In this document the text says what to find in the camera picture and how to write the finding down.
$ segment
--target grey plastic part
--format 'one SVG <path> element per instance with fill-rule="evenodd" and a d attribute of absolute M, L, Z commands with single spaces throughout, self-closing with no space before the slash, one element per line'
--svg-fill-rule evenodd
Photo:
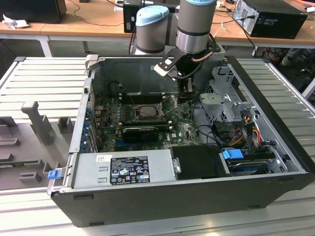
<path fill-rule="evenodd" d="M 216 4 L 217 3 L 214 2 L 206 6 L 197 6 L 190 4 L 186 0 L 182 0 L 180 4 L 178 27 L 186 32 L 208 32 L 212 24 Z"/>
<path fill-rule="evenodd" d="M 60 133 L 73 132 L 73 124 L 70 117 L 60 117 L 58 120 L 58 128 Z"/>
<path fill-rule="evenodd" d="M 98 55 L 97 54 L 91 54 L 87 55 L 87 58 L 85 59 L 85 68 L 87 71 L 93 70 L 94 68 L 98 67 Z"/>
<path fill-rule="evenodd" d="M 14 158 L 12 153 L 0 153 L 0 162 L 12 161 Z"/>
<path fill-rule="evenodd" d="M 19 180 L 23 184 L 33 184 L 33 183 L 40 183 L 41 176 L 37 172 L 24 172 L 20 173 Z"/>
<path fill-rule="evenodd" d="M 47 118 L 47 116 L 43 115 L 43 116 L 40 116 L 41 119 L 43 120 L 43 123 L 44 123 L 44 127 L 46 129 L 46 131 L 49 133 L 51 130 L 52 130 L 52 127 L 51 127 L 51 124 Z M 37 134 L 37 131 L 35 130 L 33 124 L 30 124 L 32 130 L 34 131 L 35 134 Z"/>
<path fill-rule="evenodd" d="M 44 168 L 44 162 L 42 159 L 38 160 L 37 162 L 34 163 L 25 163 L 24 166 L 27 169 L 42 169 Z"/>
<path fill-rule="evenodd" d="M 59 163 L 59 161 L 56 162 L 56 166 L 55 169 L 61 168 L 61 164 Z"/>
<path fill-rule="evenodd" d="M 137 26 L 137 46 L 145 50 L 163 50 L 168 17 L 147 26 Z"/>
<path fill-rule="evenodd" d="M 24 102 L 21 111 L 27 114 L 33 124 L 33 128 L 36 130 L 39 138 L 44 145 L 49 145 L 52 142 L 52 137 L 50 136 L 48 129 L 49 127 L 45 125 L 41 116 L 38 113 L 38 102 Z"/>
<path fill-rule="evenodd" d="M 1 139 L 0 140 L 0 147 L 11 147 L 17 146 L 20 144 L 18 139 Z"/>
<path fill-rule="evenodd" d="M 18 126 L 12 117 L 0 117 L 0 124 L 6 124 L 8 127 Z"/>
<path fill-rule="evenodd" d="M 51 166 L 49 165 L 48 162 L 45 163 L 44 165 L 44 169 L 43 169 L 43 175 L 45 175 L 46 177 L 48 177 L 48 173 L 49 171 L 51 171 Z"/>
<path fill-rule="evenodd" d="M 1 135 L 12 135 L 10 128 L 6 124 L 0 124 L 0 136 Z"/>
<path fill-rule="evenodd" d="M 22 62 L 26 59 L 26 57 L 16 57 L 14 61 L 16 62 Z"/>

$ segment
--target warning label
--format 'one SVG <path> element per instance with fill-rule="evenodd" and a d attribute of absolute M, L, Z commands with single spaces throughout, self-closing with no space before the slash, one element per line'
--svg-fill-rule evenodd
<path fill-rule="evenodd" d="M 111 158 L 110 183 L 132 184 L 150 182 L 147 156 Z"/>

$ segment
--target wire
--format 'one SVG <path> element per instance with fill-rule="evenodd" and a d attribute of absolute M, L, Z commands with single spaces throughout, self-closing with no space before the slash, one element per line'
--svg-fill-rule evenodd
<path fill-rule="evenodd" d="M 258 142 L 258 144 L 261 145 L 261 134 L 260 134 L 260 131 L 258 131 L 258 130 L 255 129 L 255 128 L 253 128 L 252 130 L 253 130 L 253 132 L 255 132 L 256 135 L 257 135 L 257 142 Z"/>
<path fill-rule="evenodd" d="M 213 41 L 213 43 L 215 45 L 217 45 L 217 42 L 216 42 L 215 38 L 212 36 L 212 34 L 210 32 L 209 32 L 209 38 Z"/>
<path fill-rule="evenodd" d="M 118 140 L 121 140 L 121 141 L 123 141 L 122 139 L 120 139 L 120 138 L 116 138 L 116 137 L 114 137 L 114 139 L 118 139 Z"/>
<path fill-rule="evenodd" d="M 187 79 L 189 78 L 190 76 L 194 75 L 198 70 L 200 70 L 200 68 L 202 67 L 202 64 L 203 62 L 201 62 L 197 67 L 196 69 L 194 69 L 191 73 L 185 75 L 185 76 L 182 76 L 182 77 L 178 77 L 177 79 L 180 79 L 180 80 L 184 80 L 184 79 Z"/>
<path fill-rule="evenodd" d="M 118 5 L 118 4 L 116 4 L 116 3 L 111 2 L 110 0 L 106 0 L 106 1 L 108 1 L 109 3 L 111 3 L 111 4 L 113 4 L 113 5 L 117 6 L 117 7 L 123 7 L 123 6 L 121 6 L 121 5 Z"/>
<path fill-rule="evenodd" d="M 203 62 L 203 61 L 205 61 L 206 59 L 210 58 L 210 57 L 212 56 L 212 54 L 213 54 L 213 52 L 209 52 L 207 55 L 204 55 L 204 56 L 201 57 L 201 58 L 192 58 L 191 60 L 192 60 L 193 62 L 196 62 L 196 63 L 198 63 L 198 62 Z"/>
<path fill-rule="evenodd" d="M 244 136 L 240 137 L 239 139 L 237 139 L 236 141 L 234 141 L 233 143 L 230 143 L 230 146 L 234 146 L 236 144 L 238 144 L 240 141 L 242 141 L 244 139 Z"/>
<path fill-rule="evenodd" d="M 1 45 L 3 44 L 7 48 L 7 50 L 10 51 L 10 53 L 12 53 L 15 57 L 17 57 L 16 54 L 7 46 L 7 44 L 5 43 L 5 40 L 1 40 L 1 41 L 2 41 Z"/>
<path fill-rule="evenodd" d="M 209 134 L 211 134 L 212 133 L 212 131 L 210 131 L 207 135 L 209 135 Z M 208 144 L 209 142 L 208 142 L 208 136 L 207 136 L 207 144 Z"/>
<path fill-rule="evenodd" d="M 243 29 L 243 31 L 244 31 L 244 33 L 245 33 L 247 39 L 251 42 L 252 46 L 254 47 L 254 57 L 256 58 L 256 46 L 253 44 L 253 42 L 252 42 L 251 39 L 249 38 L 249 36 L 248 36 L 246 30 L 244 29 L 244 22 L 245 22 L 245 19 L 244 19 L 243 22 L 242 22 L 242 29 Z"/>
<path fill-rule="evenodd" d="M 242 19 L 245 19 L 245 18 L 237 18 L 237 19 L 234 19 L 234 20 L 225 21 L 224 23 L 230 23 L 230 22 L 237 21 L 237 20 L 242 20 Z M 221 23 L 222 22 L 212 22 L 212 24 L 221 24 Z"/>
<path fill-rule="evenodd" d="M 7 69 L 8 67 L 7 67 L 7 65 L 6 65 L 6 54 L 5 54 L 5 52 L 4 52 L 4 50 L 0 47 L 0 50 L 3 52 L 3 54 L 4 54 L 4 66 L 5 66 L 5 68 Z"/>
<path fill-rule="evenodd" d="M 240 131 L 241 129 L 236 129 L 234 132 L 233 132 L 233 139 L 232 140 L 234 140 L 235 139 L 235 134 L 236 134 L 236 132 L 237 131 Z"/>
<path fill-rule="evenodd" d="M 197 105 L 198 102 L 200 102 L 200 104 L 201 104 L 200 99 L 198 99 L 198 100 L 195 102 L 195 104 L 194 104 L 194 106 L 193 106 L 193 108 L 192 108 L 192 111 L 191 111 L 191 121 L 192 121 L 192 124 L 193 124 L 193 126 L 196 127 L 196 129 L 199 131 L 200 134 L 203 134 L 204 136 L 208 137 L 209 139 L 212 139 L 213 141 L 216 141 L 215 138 L 213 138 L 213 137 L 209 136 L 208 134 L 204 133 L 203 131 L 201 131 L 201 130 L 199 129 L 199 126 L 197 127 L 196 124 L 195 124 L 195 121 L 193 120 L 193 114 L 194 114 L 194 112 L 195 112 L 196 105 Z"/>
<path fill-rule="evenodd" d="M 99 94 L 99 100 L 98 100 L 98 105 L 97 105 L 97 107 L 100 106 L 100 102 L 101 102 L 101 100 L 102 100 L 102 96 L 101 96 L 100 92 L 99 92 L 98 94 Z"/>
<path fill-rule="evenodd" d="M 145 6 L 145 1 L 141 0 L 139 4 L 139 10 Z M 134 46 L 134 40 L 136 39 L 136 28 L 137 26 L 134 25 L 132 33 L 131 33 L 131 38 L 130 38 L 130 43 L 129 43 L 129 48 L 128 48 L 128 54 L 132 54 L 133 52 L 133 46 Z"/>
<path fill-rule="evenodd" d="M 227 16 L 223 16 L 223 15 L 218 14 L 217 11 L 215 11 L 215 14 L 218 16 L 222 16 L 222 17 L 230 17 L 230 15 L 228 13 L 227 13 Z"/>
<path fill-rule="evenodd" d="M 84 21 L 86 24 L 90 24 L 90 25 L 94 25 L 94 26 L 120 26 L 120 25 L 123 25 L 124 23 L 120 23 L 118 25 L 100 25 L 100 24 L 95 24 L 95 23 L 90 23 L 90 22 L 87 22 L 86 20 L 84 20 L 81 16 L 78 16 L 76 14 L 77 11 L 79 11 L 81 9 L 81 7 L 79 5 L 77 5 L 76 3 L 74 3 L 72 0 L 69 0 L 70 2 L 72 2 L 74 5 L 76 5 L 78 7 L 78 9 L 74 10 L 73 14 L 75 17 L 81 19 L 82 21 Z"/>
<path fill-rule="evenodd" d="M 132 30 L 132 33 L 131 33 L 129 47 L 128 47 L 128 55 L 130 55 L 132 53 L 132 51 L 133 51 L 133 47 L 131 48 L 131 46 L 132 46 L 132 41 L 133 41 L 133 36 L 134 36 L 135 31 L 136 31 L 136 25 L 133 27 L 133 30 Z"/>

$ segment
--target black cable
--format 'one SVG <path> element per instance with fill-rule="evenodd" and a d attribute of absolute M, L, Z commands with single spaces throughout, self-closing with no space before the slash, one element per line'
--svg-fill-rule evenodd
<path fill-rule="evenodd" d="M 244 31 L 244 33 L 245 33 L 247 39 L 251 42 L 252 46 L 254 47 L 254 57 L 256 58 L 256 47 L 255 47 L 255 45 L 253 44 L 253 42 L 251 41 L 251 39 L 249 38 L 249 36 L 247 35 L 246 30 L 244 29 L 244 22 L 245 22 L 245 19 L 243 20 L 241 27 L 242 27 L 242 29 L 243 29 L 243 31 Z"/>
<path fill-rule="evenodd" d="M 17 57 L 17 56 L 15 55 L 15 53 L 7 46 L 7 44 L 4 42 L 4 40 L 2 39 L 1 41 L 2 41 L 1 45 L 3 44 L 3 45 L 7 48 L 7 50 L 10 51 L 10 53 L 12 53 L 15 57 Z"/>
<path fill-rule="evenodd" d="M 116 3 L 111 2 L 110 0 L 106 0 L 106 1 L 108 1 L 109 3 L 111 3 L 111 4 L 113 4 L 113 5 L 117 6 L 117 7 L 123 7 L 123 6 L 121 6 L 121 5 L 118 5 L 118 4 L 116 4 Z"/>
<path fill-rule="evenodd" d="M 145 1 L 144 0 L 140 0 L 140 4 L 139 4 L 139 10 L 145 6 Z M 130 55 L 132 52 L 131 50 L 131 45 L 134 43 L 134 40 L 136 39 L 136 25 L 134 25 L 132 33 L 131 33 L 131 38 L 130 38 L 130 43 L 129 43 L 129 48 L 128 48 L 128 55 Z"/>
<path fill-rule="evenodd" d="M 203 134 L 204 136 L 208 137 L 209 139 L 212 139 L 213 141 L 216 141 L 215 138 L 213 138 L 213 137 L 207 135 L 206 133 L 204 133 L 203 131 L 201 131 L 200 129 L 198 129 L 198 127 L 196 126 L 196 124 L 195 124 L 195 122 L 194 122 L 194 120 L 193 120 L 193 114 L 194 114 L 194 112 L 195 112 L 196 105 L 197 105 L 198 102 L 201 103 L 200 99 L 198 99 L 198 100 L 195 102 L 195 104 L 194 104 L 194 106 L 193 106 L 193 108 L 192 108 L 192 111 L 191 111 L 191 121 L 192 121 L 192 124 L 193 124 L 193 126 L 195 126 L 195 128 L 199 131 L 200 134 Z"/>
<path fill-rule="evenodd" d="M 209 32 L 209 36 L 210 36 L 211 40 L 213 41 L 213 43 L 215 44 L 215 46 L 217 46 L 217 42 L 210 32 Z"/>
<path fill-rule="evenodd" d="M 182 76 L 182 77 L 178 77 L 177 79 L 179 80 L 184 80 L 184 79 L 187 79 L 189 77 L 191 77 L 192 75 L 194 75 L 195 73 L 197 73 L 197 71 L 202 67 L 202 64 L 203 62 L 201 62 L 197 67 L 196 69 L 194 69 L 191 73 L 185 75 L 185 76 Z"/>
<path fill-rule="evenodd" d="M 8 67 L 7 67 L 7 65 L 6 65 L 6 58 L 7 58 L 6 53 L 4 52 L 4 50 L 3 50 L 1 47 L 0 47 L 0 50 L 1 50 L 2 53 L 4 54 L 4 66 L 5 66 L 6 69 L 8 69 Z"/>
<path fill-rule="evenodd" d="M 234 20 L 230 20 L 230 21 L 224 21 L 223 23 L 226 24 L 226 23 L 230 23 L 230 22 L 233 22 L 233 21 L 238 21 L 240 20 L 239 18 L 238 19 L 234 19 Z M 221 24 L 222 22 L 212 22 L 212 24 Z"/>
<path fill-rule="evenodd" d="M 130 53 L 131 53 L 131 44 L 133 42 L 133 35 L 134 35 L 135 31 L 136 31 L 136 25 L 133 27 L 133 30 L 132 30 L 132 33 L 131 33 L 129 47 L 128 47 L 128 55 L 130 55 Z"/>
<path fill-rule="evenodd" d="M 226 13 L 227 13 L 227 12 L 226 12 Z M 218 15 L 218 16 L 222 16 L 222 15 L 216 13 L 216 12 L 215 12 L 215 14 Z M 228 15 L 228 13 L 227 13 L 227 16 L 222 16 L 222 17 L 229 17 L 229 16 L 230 16 L 230 15 Z"/>
<path fill-rule="evenodd" d="M 79 5 L 77 5 L 76 3 L 74 3 L 72 0 L 69 0 L 70 2 L 72 2 L 74 5 L 76 5 L 78 7 L 78 9 L 74 10 L 73 14 L 75 17 L 81 19 L 82 21 L 84 21 L 85 23 L 87 24 L 90 24 L 90 25 L 94 25 L 94 26 L 120 26 L 120 25 L 123 25 L 124 23 L 120 23 L 118 25 L 100 25 L 100 24 L 95 24 L 95 23 L 90 23 L 90 22 L 87 22 L 86 20 L 84 20 L 81 16 L 78 16 L 76 14 L 77 11 L 79 11 L 81 9 L 81 7 Z"/>

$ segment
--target power cord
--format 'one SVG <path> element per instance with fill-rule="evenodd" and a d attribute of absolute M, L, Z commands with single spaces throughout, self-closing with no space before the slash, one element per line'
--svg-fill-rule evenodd
<path fill-rule="evenodd" d="M 221 29 L 226 29 L 223 24 L 226 24 L 226 23 L 230 23 L 230 22 L 233 22 L 233 21 L 238 21 L 238 20 L 241 20 L 243 21 L 242 22 L 242 25 L 241 25 L 241 28 L 243 29 L 245 35 L 246 35 L 246 38 L 249 40 L 249 42 L 252 44 L 253 48 L 254 48 L 254 57 L 256 58 L 256 46 L 254 45 L 254 43 L 251 41 L 251 39 L 249 38 L 248 36 L 248 33 L 246 32 L 246 30 L 244 29 L 244 22 L 246 19 L 254 19 L 255 16 L 247 16 L 245 18 L 237 18 L 237 19 L 233 19 L 233 20 L 230 20 L 230 21 L 222 21 L 222 22 L 212 22 L 212 24 L 221 24 L 221 28 L 217 30 L 217 32 L 215 33 L 214 37 L 216 37 L 217 33 L 221 30 Z"/>
<path fill-rule="evenodd" d="M 1 40 L 0 50 L 1 50 L 2 53 L 4 54 L 4 66 L 5 66 L 6 69 L 8 69 L 8 66 L 7 66 L 7 64 L 6 64 L 7 55 L 6 55 L 5 51 L 1 48 L 1 45 L 5 46 L 5 47 L 7 48 L 7 50 L 8 50 L 11 54 L 14 55 L 14 57 L 17 57 L 17 56 L 16 56 L 15 53 L 7 46 L 7 44 L 5 43 L 5 41 L 6 41 L 6 39 L 5 39 L 5 40 L 3 40 L 3 39 Z"/>
<path fill-rule="evenodd" d="M 7 65 L 6 65 L 6 54 L 4 52 L 4 50 L 0 47 L 0 50 L 2 51 L 2 53 L 4 54 L 4 66 L 6 69 L 8 69 Z"/>
<path fill-rule="evenodd" d="M 100 25 L 100 24 L 96 24 L 96 23 L 87 22 L 87 21 L 84 20 L 81 16 L 78 16 L 78 15 L 76 14 L 77 11 L 79 11 L 79 10 L 81 9 L 81 7 L 80 7 L 78 4 L 74 3 L 72 0 L 69 0 L 69 1 L 72 2 L 74 5 L 76 5 L 76 6 L 78 7 L 78 9 L 74 10 L 74 12 L 73 12 L 74 16 L 77 17 L 77 18 L 79 18 L 79 19 L 81 19 L 82 21 L 84 21 L 85 23 L 87 23 L 87 24 L 89 24 L 89 25 L 94 25 L 94 26 L 120 26 L 120 25 L 123 25 L 123 24 L 124 24 L 124 23 L 120 23 L 120 24 L 118 24 L 118 25 L 106 25 L 106 24 Z"/>
<path fill-rule="evenodd" d="M 145 6 L 145 1 L 141 0 L 139 4 L 139 10 Z M 134 47 L 134 40 L 136 39 L 136 25 L 133 27 L 132 33 L 131 33 L 131 38 L 130 38 L 130 43 L 128 47 L 128 54 L 132 54 L 133 52 L 133 47 Z"/>
<path fill-rule="evenodd" d="M 121 6 L 121 5 L 118 5 L 118 4 L 116 4 L 116 3 L 111 2 L 110 0 L 106 0 L 106 1 L 109 2 L 110 4 L 113 4 L 113 5 L 117 6 L 117 7 L 123 7 L 123 6 Z"/>
<path fill-rule="evenodd" d="M 248 18 L 251 18 L 253 19 L 255 16 L 249 16 L 249 17 L 246 17 L 245 19 L 248 19 Z M 256 58 L 256 46 L 254 45 L 254 43 L 251 41 L 251 39 L 249 38 L 246 30 L 244 29 L 244 22 L 245 22 L 245 19 L 243 20 L 242 22 L 242 29 L 244 31 L 244 34 L 246 35 L 247 39 L 249 40 L 249 42 L 251 42 L 252 46 L 254 47 L 254 58 Z"/>

